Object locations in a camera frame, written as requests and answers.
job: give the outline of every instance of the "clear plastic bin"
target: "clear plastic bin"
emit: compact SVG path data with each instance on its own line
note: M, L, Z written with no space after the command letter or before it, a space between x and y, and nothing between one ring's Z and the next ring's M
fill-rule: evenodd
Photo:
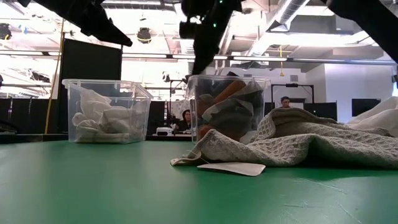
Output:
M193 75L186 98L190 100L192 141L216 129L240 141L257 129L264 117L266 78Z
M146 138L152 95L139 83L62 80L70 142L131 143Z

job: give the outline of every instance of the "woman with dark hair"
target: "woman with dark hair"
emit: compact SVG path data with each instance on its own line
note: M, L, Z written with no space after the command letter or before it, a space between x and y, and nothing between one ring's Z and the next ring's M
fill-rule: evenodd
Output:
M175 127L178 131L186 131L191 129L191 111L185 110L182 112L182 121Z

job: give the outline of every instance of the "pipe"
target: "pipe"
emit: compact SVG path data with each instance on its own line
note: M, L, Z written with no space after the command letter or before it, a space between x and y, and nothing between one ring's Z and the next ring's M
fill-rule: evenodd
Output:
M265 26L266 32L278 28L279 31L289 31L290 22L296 17L299 9L304 7L310 0L280 0L276 12ZM263 34L257 42L249 49L247 56L261 56L272 43Z

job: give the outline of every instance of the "gray knit towel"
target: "gray knit towel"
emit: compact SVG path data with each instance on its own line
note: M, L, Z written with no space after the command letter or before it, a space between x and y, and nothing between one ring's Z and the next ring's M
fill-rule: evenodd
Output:
M288 167L308 155L361 166L398 169L398 138L385 129L355 130L298 109L274 109L247 145L210 130L192 152L174 165L202 158Z

